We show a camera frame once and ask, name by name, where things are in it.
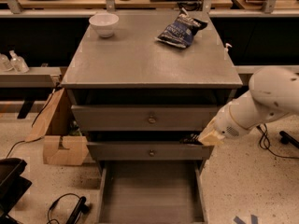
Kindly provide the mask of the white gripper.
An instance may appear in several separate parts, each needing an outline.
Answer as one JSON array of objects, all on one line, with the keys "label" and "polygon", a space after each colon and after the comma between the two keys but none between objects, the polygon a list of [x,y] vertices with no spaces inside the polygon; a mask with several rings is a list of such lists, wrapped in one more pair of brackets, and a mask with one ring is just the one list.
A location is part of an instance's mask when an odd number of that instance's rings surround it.
[{"label": "white gripper", "polygon": [[223,106],[212,119],[197,140],[204,146],[216,146],[225,138],[236,139],[249,133],[249,130],[238,125],[230,113],[230,106]]}]

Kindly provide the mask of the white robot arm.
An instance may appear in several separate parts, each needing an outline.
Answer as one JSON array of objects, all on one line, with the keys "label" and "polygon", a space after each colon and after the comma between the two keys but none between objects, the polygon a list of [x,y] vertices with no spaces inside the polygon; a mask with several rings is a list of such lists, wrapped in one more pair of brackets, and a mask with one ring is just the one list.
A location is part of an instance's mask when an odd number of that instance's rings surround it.
[{"label": "white robot arm", "polygon": [[266,66],[249,79],[249,90],[223,106],[197,137],[204,146],[237,139],[261,124],[299,114],[299,76]]}]

